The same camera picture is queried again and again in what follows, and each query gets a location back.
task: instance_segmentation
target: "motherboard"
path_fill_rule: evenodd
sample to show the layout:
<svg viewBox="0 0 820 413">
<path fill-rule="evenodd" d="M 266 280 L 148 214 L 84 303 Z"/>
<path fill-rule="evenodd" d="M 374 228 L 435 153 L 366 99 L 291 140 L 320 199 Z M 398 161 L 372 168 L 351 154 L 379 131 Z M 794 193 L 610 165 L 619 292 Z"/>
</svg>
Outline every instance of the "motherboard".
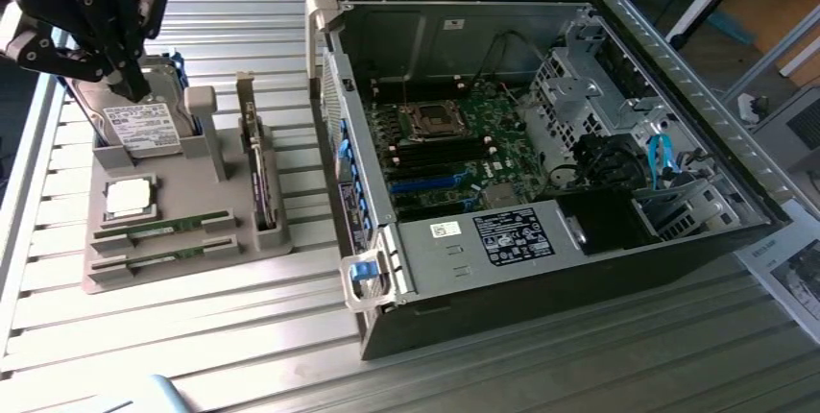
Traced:
<svg viewBox="0 0 820 413">
<path fill-rule="evenodd" d="M 368 124 L 402 221 L 531 202 L 546 176 L 527 124 L 502 86 L 460 99 L 372 102 Z"/>
</svg>

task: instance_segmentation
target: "hard drive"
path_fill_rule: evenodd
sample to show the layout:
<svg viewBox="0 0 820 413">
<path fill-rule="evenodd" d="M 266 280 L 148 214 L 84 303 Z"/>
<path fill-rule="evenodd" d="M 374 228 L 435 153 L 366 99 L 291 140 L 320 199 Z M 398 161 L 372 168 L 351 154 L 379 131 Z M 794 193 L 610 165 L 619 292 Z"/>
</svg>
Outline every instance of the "hard drive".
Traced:
<svg viewBox="0 0 820 413">
<path fill-rule="evenodd" d="M 183 101 L 183 72 L 166 56 L 140 60 L 151 94 L 138 104 L 116 95 L 106 82 L 71 80 L 68 85 L 94 126 L 100 145 L 124 146 L 134 158 L 180 152 L 180 138 L 198 134 Z"/>
</svg>

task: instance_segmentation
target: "aluminum slat surface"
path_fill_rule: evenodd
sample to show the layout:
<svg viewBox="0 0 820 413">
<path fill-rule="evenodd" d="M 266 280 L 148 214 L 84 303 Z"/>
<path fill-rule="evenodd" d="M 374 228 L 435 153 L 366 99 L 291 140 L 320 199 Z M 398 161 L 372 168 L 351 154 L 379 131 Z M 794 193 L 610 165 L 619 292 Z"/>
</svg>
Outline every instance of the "aluminum slat surface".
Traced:
<svg viewBox="0 0 820 413">
<path fill-rule="evenodd" d="M 86 295 L 79 249 L 94 131 L 76 104 L 50 100 L 19 273 L 7 280 L 15 299 L 0 303 L 0 410 L 80 406 L 143 373 L 171 377 L 208 411 L 816 408 L 820 352 L 728 257 L 659 289 L 359 360 L 312 128 L 303 2 L 171 0 L 148 48 L 178 47 L 191 82 L 215 86 L 220 128 L 239 118 L 235 71 L 258 72 L 294 254 Z"/>
</svg>

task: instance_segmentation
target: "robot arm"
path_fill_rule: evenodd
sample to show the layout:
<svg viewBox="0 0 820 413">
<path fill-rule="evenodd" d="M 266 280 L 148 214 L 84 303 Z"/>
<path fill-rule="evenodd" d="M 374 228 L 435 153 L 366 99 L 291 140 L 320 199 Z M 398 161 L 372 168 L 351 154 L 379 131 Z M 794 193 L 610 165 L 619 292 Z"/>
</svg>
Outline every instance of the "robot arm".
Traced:
<svg viewBox="0 0 820 413">
<path fill-rule="evenodd" d="M 131 101 L 150 93 L 139 65 L 147 38 L 156 38 L 168 0 L 16 0 L 0 21 L 0 54 L 20 67 L 100 82 Z M 51 27 L 78 43 L 54 46 Z"/>
</svg>

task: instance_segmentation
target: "warning label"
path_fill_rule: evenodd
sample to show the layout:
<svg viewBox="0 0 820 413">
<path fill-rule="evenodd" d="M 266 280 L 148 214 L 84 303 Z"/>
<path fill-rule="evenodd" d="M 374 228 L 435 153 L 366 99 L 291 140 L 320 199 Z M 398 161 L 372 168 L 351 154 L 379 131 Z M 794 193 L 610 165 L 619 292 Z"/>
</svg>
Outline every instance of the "warning label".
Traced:
<svg viewBox="0 0 820 413">
<path fill-rule="evenodd" d="M 507 266 L 515 262 L 555 255 L 532 208 L 474 218 L 490 262 Z"/>
<path fill-rule="evenodd" d="M 140 151 L 180 145 L 168 105 L 136 104 L 103 109 L 126 150 Z"/>
</svg>

